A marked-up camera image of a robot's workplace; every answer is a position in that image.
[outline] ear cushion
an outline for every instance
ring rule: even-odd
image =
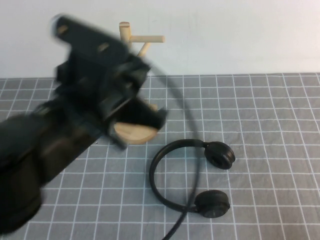
[[[219,190],[209,190],[198,194],[194,204],[198,213],[205,218],[218,218],[227,213],[230,208],[227,194]]]
[[[234,151],[227,144],[213,141],[204,150],[206,159],[216,168],[227,170],[236,160]]]

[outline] white grid line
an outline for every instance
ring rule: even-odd
[[[32,92],[32,96],[31,96],[31,99],[34,97],[34,94],[35,94],[35,91],[36,91],[36,85],[37,85],[37,82],[38,82],[39,78],[36,79],[36,82],[35,82],[35,85],[34,85],[34,89],[33,89],[33,92]],[[30,108],[30,105],[31,105],[31,99],[29,100],[29,104],[28,104],[28,107],[26,108],[26,110],[28,111],[29,108]],[[26,226],[26,230],[25,230],[25,234],[24,234],[24,240],[26,240],[26,237],[27,237],[27,234],[28,234],[28,230],[29,230],[29,222],[27,223],[27,226]]]
[[[106,204],[106,203],[101,204],[101,206],[120,206],[120,205],[121,205],[120,203],[119,204]],[[51,203],[51,204],[44,203],[43,206],[55,206],[55,204],[54,203]],[[66,204],[58,204],[57,206],[77,206],[77,204],[67,204],[66,203]],[[87,204],[79,204],[79,206],[97,206],[97,204],[87,203]],[[153,203],[153,204],[143,204],[143,203],[132,204],[131,203],[131,204],[123,204],[123,206],[163,206],[163,204],[161,204],[161,203],[158,203],[158,204],[156,204],[156,203]],[[233,206],[234,207],[253,207],[252,205],[244,205],[244,204],[234,204]],[[277,207],[276,204],[274,204],[274,205],[256,205],[256,206],[260,207],[260,208]],[[320,205],[301,205],[301,206],[303,208],[313,208],[313,207],[320,208]],[[294,205],[294,204],[293,205],[279,205],[279,207],[281,207],[281,208],[297,208],[297,207],[300,207],[300,205]]]
[[[235,79],[234,77],[232,77],[232,81],[233,81],[233,85],[235,85]],[[234,88],[234,96],[237,97],[237,93],[236,93],[236,89]],[[239,110],[237,110],[238,113],[238,117],[239,117],[239,124],[240,124],[240,132],[241,132],[241,138],[242,138],[242,142],[243,142],[243,148],[244,148],[244,157],[246,158],[245,163],[246,163],[246,167],[248,170],[248,173],[250,172],[249,169],[249,164],[248,164],[248,158],[247,158],[247,150],[246,150],[246,145],[245,145],[245,139],[244,139],[244,134],[242,132],[242,124],[240,121],[240,113]],[[254,190],[253,190],[253,185],[252,185],[252,181],[251,181],[251,175],[249,174],[249,182],[250,182],[250,188],[251,188],[251,193],[252,193],[252,200],[253,200],[253,206],[254,206],[254,213],[255,213],[255,218],[256,218],[256,222],[258,224],[258,233],[259,233],[259,238],[260,240],[262,240],[261,237],[261,230],[260,230],[260,226],[259,226],[259,219],[258,219],[258,212],[257,212],[257,206],[256,206],[256,200],[255,200],[255,195],[254,195]]]
[[[253,98],[253,103],[254,103],[254,106],[257,107],[256,105],[256,100]],[[262,132],[262,128],[261,128],[261,123],[259,121],[259,115],[258,115],[258,110],[256,109],[255,110],[255,114],[256,114],[256,117],[258,118],[258,123],[259,123],[259,129],[260,129],[260,134],[261,134],[261,139],[262,139],[262,143],[263,143],[263,150],[264,150],[264,153],[265,153],[265,157],[266,157],[266,160],[267,160],[267,164],[268,164],[268,169],[269,169],[269,174],[270,174],[270,178],[271,178],[271,183],[272,183],[272,188],[273,188],[273,194],[274,194],[274,197],[275,197],[275,201],[276,201],[276,205],[277,205],[277,211],[278,211],[278,215],[279,215],[279,219],[280,219],[280,223],[281,223],[281,230],[282,230],[282,234],[283,234],[283,237],[284,237],[284,240],[286,240],[286,234],[285,234],[285,230],[284,230],[284,227],[282,225],[282,218],[281,218],[281,214],[280,214],[280,209],[279,209],[279,206],[278,206],[278,199],[277,199],[277,194],[276,194],[276,190],[275,190],[275,184],[274,184],[274,179],[272,177],[272,174],[271,174],[271,168],[270,168],[270,163],[269,163],[269,159],[268,159],[268,154],[267,154],[267,150],[266,150],[266,145],[265,145],[265,140],[264,140],[264,135],[263,135],[263,132]],[[254,204],[255,204],[255,195],[254,195],[254,191],[252,190],[252,196],[253,196],[253,201],[254,201]]]
[[[183,98],[185,98],[185,79],[182,75],[182,92]],[[185,100],[183,100],[183,109],[185,109]],[[183,112],[183,129],[186,129],[186,113]],[[185,200],[188,202],[188,174],[187,174],[187,148],[184,148],[184,169],[185,169]],[[187,229],[187,239],[190,240],[189,236],[189,214],[186,215],[186,229]]]
[[[72,229],[71,229],[70,240],[72,240],[72,237],[73,237],[73,234],[74,234],[74,230],[75,230],[75,223],[76,223],[76,218],[77,218],[77,212],[78,212],[78,208],[79,208],[81,192],[82,192],[82,190],[83,190],[83,185],[84,185],[84,180],[85,180],[85,172],[86,172],[86,170],[87,170],[89,151],[90,151],[90,147],[87,149],[87,153],[86,153],[86,160],[85,160],[85,164],[84,164],[84,171],[83,171],[83,176],[82,176],[82,180],[81,180],[79,197],[78,197],[78,200],[77,200],[77,203],[76,203],[76,207],[75,207],[75,212],[74,212],[74,217],[73,217],[73,224],[72,224]]]
[[[30,221],[30,223],[33,224],[48,224],[49,221]],[[72,224],[72,221],[57,221],[54,222],[57,224]],[[94,224],[95,221],[79,221],[76,224]],[[117,224],[117,221],[99,221],[98,224]],[[136,225],[140,225],[141,222],[137,222],[137,221],[122,221],[122,224],[136,224]],[[163,225],[163,222],[160,221],[147,221],[147,222],[143,222],[143,224],[161,224]],[[175,222],[167,222],[166,225],[172,225],[175,224]],[[209,222],[191,222],[190,224],[192,225],[210,225],[211,223]],[[234,225],[234,223],[230,223],[230,222],[215,222],[214,225]],[[245,226],[279,226],[281,225],[280,223],[236,223],[237,226],[240,225],[245,225]],[[303,223],[283,223],[284,226],[301,226],[304,225]],[[308,223],[308,225],[310,226],[320,226],[320,223]]]
[[[289,99],[290,105],[291,105],[291,107],[293,107],[292,102],[291,102],[291,98],[290,98],[290,95],[289,95],[289,92],[288,92],[288,88],[287,88],[287,83],[286,83],[285,76],[283,76],[283,82],[284,82],[284,86],[285,86],[286,93],[288,94],[288,99]],[[295,119],[297,119],[295,111],[293,111],[293,115],[294,115]],[[296,121],[296,123],[297,123],[298,129],[299,129],[299,131],[300,131],[299,122]],[[302,142],[305,143],[302,134],[301,134],[301,139],[302,139]],[[292,172],[291,163],[290,163],[290,161],[289,161],[289,155],[288,155],[288,153],[287,153],[287,147],[285,146],[284,149],[285,149],[285,154],[288,156],[288,164],[289,164],[290,171]],[[305,149],[305,153],[307,154],[307,157],[309,157],[309,156],[308,156],[307,149],[306,149],[306,148],[304,148],[304,149]],[[294,174],[292,174],[292,180],[293,180],[294,187],[297,189],[297,184],[296,184],[296,180],[295,180]],[[300,200],[300,196],[299,196],[298,190],[296,190],[296,194],[297,194],[297,197],[298,197],[299,204],[301,205],[301,200]],[[304,222],[306,234],[307,234],[307,236],[308,236],[308,239],[310,240],[310,234],[309,234],[309,230],[308,230],[308,227],[307,227],[307,223],[306,223],[304,211],[303,211],[303,209],[302,209],[301,206],[300,206],[300,210],[301,210],[302,219],[303,219],[303,222]]]
[[[121,194],[121,205],[119,211],[119,221],[118,221],[118,230],[116,234],[116,239],[119,240],[120,235],[120,224],[121,224],[121,214],[122,214],[122,207],[124,204],[124,192],[125,192],[125,183],[126,183],[126,169],[127,169],[127,161],[128,161],[128,148],[125,150],[125,162],[124,162],[124,175],[123,175],[123,185],[122,185],[122,194]]]
[[[305,93],[305,95],[306,95],[306,99],[307,99],[308,104],[309,104],[309,109],[310,109],[310,111],[311,111],[311,113],[312,113],[313,119],[314,119],[315,124],[316,124],[316,128],[318,129],[318,133],[320,134],[319,124],[318,124],[318,122],[316,121],[316,117],[315,117],[315,114],[314,114],[314,111],[313,111],[314,108],[311,108],[311,104],[310,104],[310,101],[309,101],[309,98],[308,98],[308,95],[307,95],[307,93],[306,93],[306,89],[305,89],[305,86],[304,86],[304,81],[302,80],[302,77],[301,77],[301,74],[300,74],[300,73],[299,73],[299,75],[300,75],[300,79],[301,79],[301,82],[302,82],[302,86],[303,86],[304,93]],[[301,136],[301,138],[302,138],[302,142],[305,143],[301,131],[300,131],[300,136]],[[304,149],[305,149],[305,152],[306,152],[306,154],[307,154],[307,156],[308,156],[308,158],[309,158],[309,154],[308,154],[308,152],[307,152],[306,145],[304,145]],[[310,169],[311,169],[311,174],[313,175],[313,180],[314,180],[315,186],[316,186],[316,188],[318,189],[318,194],[319,194],[319,197],[320,197],[320,189],[319,189],[318,182],[317,182],[317,179],[316,179],[316,176],[315,176],[314,169],[313,169],[312,164],[311,164],[311,162],[310,162],[310,159],[308,159],[308,163],[309,163],[309,166],[310,166]]]
[[[222,131],[222,141],[224,142],[225,138],[224,138],[224,126],[222,123],[222,115],[221,115],[221,108],[220,108],[220,100],[219,100],[219,91],[218,89],[216,89],[216,94],[217,94],[217,98],[218,98],[218,106],[219,106],[219,116],[220,116],[220,124],[221,124],[221,131]],[[227,178],[228,178],[228,186],[229,186],[229,192],[230,192],[230,204],[231,204],[231,209],[232,209],[232,218],[233,218],[233,224],[234,224],[234,235],[235,235],[235,239],[238,240],[238,233],[237,233],[237,228],[236,228],[236,217],[235,217],[235,208],[234,208],[234,200],[232,197],[232,193],[231,193],[231,183],[230,183],[230,176],[229,176],[229,170],[226,171],[227,173]]]
[[[14,96],[14,99],[13,99],[12,105],[11,105],[11,107],[10,107],[10,110],[9,110],[7,116],[6,116],[7,118],[9,117],[9,115],[10,115],[10,113],[11,113],[11,111],[12,111],[12,108],[14,107],[14,104],[15,104],[15,101],[16,101],[16,99],[17,99],[17,96],[18,96],[19,89],[20,89],[20,87],[21,87],[22,81],[23,81],[23,79],[20,79],[19,87],[18,87],[18,90],[16,91],[16,94],[15,94],[15,96]]]
[[[165,86],[168,87],[168,76],[166,77],[165,80]],[[165,90],[165,107],[168,108],[168,89]],[[167,124],[165,125],[165,145],[167,145],[168,141],[167,141],[167,134],[168,134],[168,128],[167,128]],[[164,156],[164,197],[167,198],[167,155]],[[166,229],[166,222],[167,222],[167,216],[166,216],[166,212],[167,212],[167,206],[164,207],[164,226],[163,226],[163,236],[166,235],[167,233],[167,229]]]
[[[114,172],[85,172],[85,173],[81,173],[81,172],[65,172],[65,175],[103,175],[103,174],[136,174],[136,175],[142,175],[142,174],[146,174],[145,172],[124,172],[124,171],[114,171]],[[195,172],[191,172],[191,171],[187,171],[187,174],[194,174]],[[226,175],[225,172],[206,172],[206,171],[201,171],[201,174],[208,174],[208,175]],[[230,175],[265,175],[265,174],[274,174],[274,175],[290,175],[290,172],[229,172],[228,174]],[[160,172],[157,171],[155,173],[155,175],[161,175],[161,174],[185,174],[185,172],[177,172],[177,171],[167,171],[167,172]],[[294,174],[296,175],[310,175],[310,173],[307,172],[294,172]]]
[[[201,88],[201,79],[200,79],[200,75],[199,75],[199,86]],[[202,108],[202,99],[200,100],[200,106],[201,106],[201,119],[202,119],[202,134],[203,134],[203,141],[206,141],[206,137],[205,137],[205,123],[204,123],[204,111]],[[209,179],[208,179],[208,166],[207,166],[207,160],[204,161],[204,167],[205,167],[205,174],[206,174],[206,186],[207,186],[207,190],[209,190]],[[212,225],[212,219],[210,218],[210,231],[211,231],[211,239],[214,240],[214,230],[213,230],[213,225]]]
[[[151,93],[151,79],[149,80],[149,100],[150,104],[150,93]],[[144,210],[145,210],[145,195],[146,195],[146,181],[147,181],[147,158],[148,158],[148,142],[145,143],[145,160],[144,160],[144,182],[143,182],[143,194],[142,194],[142,213],[141,213],[141,230],[140,230],[140,240],[143,239],[143,229],[144,229]]]
[[[50,188],[46,188],[47,190],[58,190],[59,187],[50,187]],[[79,190],[80,188],[79,187],[63,187],[61,188],[62,190]],[[100,187],[83,187],[82,188],[83,190],[88,190],[88,189],[92,189],[92,190],[100,190],[101,188]],[[122,188],[122,187],[104,187],[103,189],[124,189],[124,190],[128,190],[128,189],[140,189],[140,190],[143,190],[144,188],[143,187],[125,187],[125,188]],[[167,190],[168,189],[173,189],[173,190],[184,190],[186,189],[185,187],[167,187],[166,188]],[[197,189],[200,189],[200,190],[206,190],[207,188],[206,187],[198,187]],[[215,189],[218,189],[218,190],[248,190],[248,189],[251,189],[251,187],[232,187],[232,188],[229,188],[229,187],[216,187]],[[270,189],[273,189],[272,187],[270,188],[267,188],[267,187],[253,187],[252,188],[253,190],[270,190]],[[275,188],[276,190],[318,190],[318,188]]]
[[[106,149],[106,154],[105,154],[105,162],[104,162],[104,171],[103,171],[103,177],[102,177],[102,186],[101,186],[101,192],[100,192],[100,199],[99,199],[99,204],[98,204],[98,210],[96,212],[96,221],[95,221],[95,226],[94,226],[94,234],[93,234],[93,239],[96,239],[96,233],[97,233],[97,227],[98,227],[98,220],[99,220],[99,212],[100,212],[100,207],[101,207],[101,201],[102,201],[102,195],[104,192],[104,184],[105,184],[105,176],[106,176],[106,169],[107,169],[107,162],[108,162],[108,152],[109,152],[109,144]]]

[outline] black headset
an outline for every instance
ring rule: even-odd
[[[216,168],[228,170],[232,167],[232,164],[236,160],[233,150],[227,144],[220,141],[204,142],[197,139],[181,139],[173,141],[164,146],[154,156],[151,162],[149,169],[149,181],[151,189],[156,198],[170,209],[183,212],[185,211],[186,207],[166,199],[159,193],[155,184],[155,172],[157,165],[165,155],[173,150],[199,146],[202,146],[205,149],[204,155],[206,159]],[[210,219],[223,216],[230,208],[227,194],[219,190],[208,190],[201,192],[195,197],[194,205],[195,206],[192,206],[189,209],[189,213],[198,213],[203,217]]]

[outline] gray grid mat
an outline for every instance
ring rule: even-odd
[[[189,214],[172,239],[318,240],[320,74],[176,76],[203,140],[235,152],[229,171],[205,161],[198,192],[219,189],[231,208],[220,218]],[[52,79],[0,79],[0,120],[50,98]],[[179,217],[161,205],[148,165],[165,144],[189,138],[188,121],[155,77],[141,96],[170,109],[157,137],[123,152],[99,140],[45,188],[39,213],[9,240],[161,239]],[[194,177],[189,149],[162,161],[157,186],[185,203]]]

